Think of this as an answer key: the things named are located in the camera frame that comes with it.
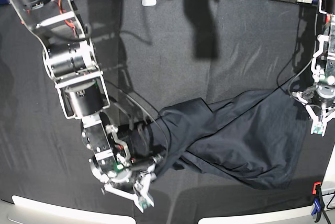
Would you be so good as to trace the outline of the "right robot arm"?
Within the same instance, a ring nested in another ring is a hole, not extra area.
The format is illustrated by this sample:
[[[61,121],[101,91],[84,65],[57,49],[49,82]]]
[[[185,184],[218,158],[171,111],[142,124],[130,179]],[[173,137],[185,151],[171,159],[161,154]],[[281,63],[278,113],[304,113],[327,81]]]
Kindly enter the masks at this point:
[[[140,211],[154,206],[149,193],[160,154],[138,158],[105,111],[120,103],[108,95],[92,42],[74,0],[9,0],[25,27],[43,46],[42,59],[67,119],[81,122],[81,138],[93,156],[93,175],[109,192],[132,200]]]

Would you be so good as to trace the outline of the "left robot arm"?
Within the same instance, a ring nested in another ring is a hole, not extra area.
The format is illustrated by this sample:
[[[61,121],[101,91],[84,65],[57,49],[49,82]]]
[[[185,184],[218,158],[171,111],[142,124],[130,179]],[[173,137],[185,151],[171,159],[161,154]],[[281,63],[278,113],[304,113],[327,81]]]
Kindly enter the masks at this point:
[[[317,6],[315,23],[322,18],[321,33],[317,35],[315,52],[308,64],[290,81],[290,97],[301,103],[311,120],[311,134],[324,136],[328,122],[334,119],[334,0],[313,0]],[[293,92],[293,82],[310,67],[312,86]]]

